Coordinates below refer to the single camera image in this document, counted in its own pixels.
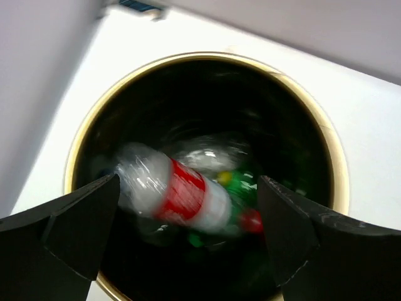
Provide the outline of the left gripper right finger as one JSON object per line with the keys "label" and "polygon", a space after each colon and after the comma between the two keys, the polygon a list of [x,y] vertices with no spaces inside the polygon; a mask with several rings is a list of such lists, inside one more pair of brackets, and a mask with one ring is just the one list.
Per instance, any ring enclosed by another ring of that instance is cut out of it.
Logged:
{"label": "left gripper right finger", "polygon": [[400,231],[258,180],[273,277],[285,300],[399,300]]}

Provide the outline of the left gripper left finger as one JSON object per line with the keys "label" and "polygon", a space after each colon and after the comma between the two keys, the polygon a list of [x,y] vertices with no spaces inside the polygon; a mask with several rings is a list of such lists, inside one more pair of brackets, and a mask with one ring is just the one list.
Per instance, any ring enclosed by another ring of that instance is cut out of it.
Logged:
{"label": "left gripper left finger", "polygon": [[86,300],[119,195],[111,174],[1,219],[1,300]]}

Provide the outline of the green plastic bottle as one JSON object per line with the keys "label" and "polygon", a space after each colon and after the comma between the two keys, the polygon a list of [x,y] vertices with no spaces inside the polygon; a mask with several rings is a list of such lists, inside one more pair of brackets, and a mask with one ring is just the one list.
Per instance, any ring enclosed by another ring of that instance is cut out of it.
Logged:
{"label": "green plastic bottle", "polygon": [[231,199],[228,224],[213,234],[190,232],[187,240],[193,247],[218,247],[226,242],[227,237],[263,233],[263,222],[257,206],[257,176],[256,171],[246,167],[217,174],[216,181]]}

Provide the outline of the tall red-label water bottle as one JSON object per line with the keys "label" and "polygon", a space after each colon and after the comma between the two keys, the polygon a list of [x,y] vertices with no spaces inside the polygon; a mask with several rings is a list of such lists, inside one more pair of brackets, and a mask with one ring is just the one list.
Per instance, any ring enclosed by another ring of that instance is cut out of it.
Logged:
{"label": "tall red-label water bottle", "polygon": [[261,215],[243,198],[147,145],[122,147],[115,173],[126,213],[215,235],[263,230]]}

